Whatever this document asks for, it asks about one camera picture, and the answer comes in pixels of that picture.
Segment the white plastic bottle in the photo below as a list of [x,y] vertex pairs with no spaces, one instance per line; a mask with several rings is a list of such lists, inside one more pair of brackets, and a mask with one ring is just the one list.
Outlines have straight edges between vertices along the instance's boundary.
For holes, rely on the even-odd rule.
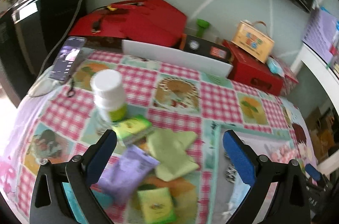
[[122,120],[127,113],[122,75],[112,69],[95,73],[90,81],[94,104],[102,119],[108,123]]

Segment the purple perforated basket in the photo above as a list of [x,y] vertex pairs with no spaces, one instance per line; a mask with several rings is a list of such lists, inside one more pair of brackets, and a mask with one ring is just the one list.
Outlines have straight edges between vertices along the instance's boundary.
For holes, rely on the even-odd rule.
[[338,54],[338,19],[324,7],[313,10],[302,41],[330,64]]

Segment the green dumbbell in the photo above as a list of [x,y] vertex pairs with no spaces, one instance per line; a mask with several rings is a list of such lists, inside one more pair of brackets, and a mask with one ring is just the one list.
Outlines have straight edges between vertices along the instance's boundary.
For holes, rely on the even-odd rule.
[[199,38],[203,38],[205,31],[210,27],[210,23],[203,19],[197,19],[196,25],[198,28],[196,32],[196,36]]

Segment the pink fluffy cloth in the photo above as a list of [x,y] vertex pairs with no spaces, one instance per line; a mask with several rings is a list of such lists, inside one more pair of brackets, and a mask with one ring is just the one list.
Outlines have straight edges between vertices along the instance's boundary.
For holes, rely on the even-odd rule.
[[270,158],[273,162],[287,164],[290,160],[298,157],[298,151],[284,144],[279,147],[273,147],[270,151]]

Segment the smartphone with lit screen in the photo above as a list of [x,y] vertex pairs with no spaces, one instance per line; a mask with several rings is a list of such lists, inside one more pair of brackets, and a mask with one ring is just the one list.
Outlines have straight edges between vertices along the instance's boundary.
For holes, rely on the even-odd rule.
[[71,77],[75,68],[75,62],[81,53],[81,49],[86,43],[86,38],[80,36],[70,36],[60,49],[49,78],[65,83]]

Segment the white shelf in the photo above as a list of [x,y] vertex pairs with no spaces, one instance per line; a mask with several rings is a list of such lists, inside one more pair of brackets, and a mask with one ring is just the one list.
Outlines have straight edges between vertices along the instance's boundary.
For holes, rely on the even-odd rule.
[[339,84],[335,73],[326,67],[326,63],[311,49],[308,45],[302,44],[290,69],[297,75],[300,69],[305,65],[318,82],[322,85],[330,101],[338,112],[339,106]]

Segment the white foam board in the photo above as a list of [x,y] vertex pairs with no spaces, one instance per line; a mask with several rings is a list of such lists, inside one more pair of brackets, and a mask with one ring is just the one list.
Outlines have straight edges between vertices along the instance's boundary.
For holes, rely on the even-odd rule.
[[188,53],[182,50],[158,46],[155,44],[136,42],[134,40],[122,40],[124,54],[161,61],[167,64],[183,66],[195,69],[206,74],[228,78],[233,66],[216,59]]

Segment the teal toy with red top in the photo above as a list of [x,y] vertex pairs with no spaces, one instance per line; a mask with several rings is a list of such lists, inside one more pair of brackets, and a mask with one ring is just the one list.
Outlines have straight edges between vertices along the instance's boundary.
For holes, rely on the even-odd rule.
[[79,186],[73,188],[70,183],[62,183],[65,197],[69,203],[70,209],[77,223],[94,223],[88,222],[87,217],[92,219],[90,214],[101,217],[104,215],[104,209],[109,208],[113,204],[113,198],[102,192],[98,192],[88,187],[81,191]]

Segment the red cardboard box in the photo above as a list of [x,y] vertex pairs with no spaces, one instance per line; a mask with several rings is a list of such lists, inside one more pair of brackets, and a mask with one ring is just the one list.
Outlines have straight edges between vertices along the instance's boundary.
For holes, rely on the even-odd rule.
[[280,95],[283,87],[282,77],[271,73],[266,64],[259,62],[232,42],[224,40],[222,45],[228,48],[232,54],[233,68],[228,75],[229,79],[266,93]]

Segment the black box with gauge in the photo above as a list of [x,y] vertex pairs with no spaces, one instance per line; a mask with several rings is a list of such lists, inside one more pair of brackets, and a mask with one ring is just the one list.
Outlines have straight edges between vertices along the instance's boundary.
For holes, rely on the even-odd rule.
[[231,51],[225,47],[208,40],[184,34],[179,48],[182,51],[215,59],[229,64],[231,62]]

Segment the purple tissue packet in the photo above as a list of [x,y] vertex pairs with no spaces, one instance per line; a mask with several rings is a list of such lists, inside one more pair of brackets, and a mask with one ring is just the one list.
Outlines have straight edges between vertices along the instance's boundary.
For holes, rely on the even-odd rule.
[[160,162],[135,145],[130,145],[114,163],[112,168],[101,175],[98,186],[122,205],[128,201],[143,179]]

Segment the leopard print scrunchie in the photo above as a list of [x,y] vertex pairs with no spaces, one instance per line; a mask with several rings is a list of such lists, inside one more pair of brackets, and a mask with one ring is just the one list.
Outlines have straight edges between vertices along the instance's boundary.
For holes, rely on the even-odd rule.
[[234,165],[232,164],[232,162],[230,161],[230,157],[228,156],[227,152],[224,152],[224,157],[229,162],[229,165],[225,171],[225,178],[228,182],[234,183],[236,179],[237,171],[234,168]]

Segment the red gift bag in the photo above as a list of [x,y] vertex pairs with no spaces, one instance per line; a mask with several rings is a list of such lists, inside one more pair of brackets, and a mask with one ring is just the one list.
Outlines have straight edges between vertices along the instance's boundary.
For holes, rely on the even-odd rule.
[[111,3],[80,18],[69,36],[86,39],[87,47],[120,49],[122,41],[173,47],[181,41],[187,16],[165,0]]

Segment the green tissue pack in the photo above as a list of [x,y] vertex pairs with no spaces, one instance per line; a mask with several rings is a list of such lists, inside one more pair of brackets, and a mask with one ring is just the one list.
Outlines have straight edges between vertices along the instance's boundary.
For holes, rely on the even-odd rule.
[[152,123],[142,115],[114,123],[112,130],[115,131],[121,145],[129,146],[139,141],[147,134],[153,132]]
[[173,223],[176,221],[174,203],[168,188],[148,189],[139,191],[137,194],[145,223]]

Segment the light green cloth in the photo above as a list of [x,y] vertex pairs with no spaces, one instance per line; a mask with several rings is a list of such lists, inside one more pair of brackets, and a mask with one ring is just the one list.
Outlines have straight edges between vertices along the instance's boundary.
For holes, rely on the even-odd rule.
[[197,134],[193,131],[174,132],[162,128],[155,128],[147,135],[149,154],[159,161],[155,168],[157,178],[170,182],[199,168],[186,152],[196,138]]

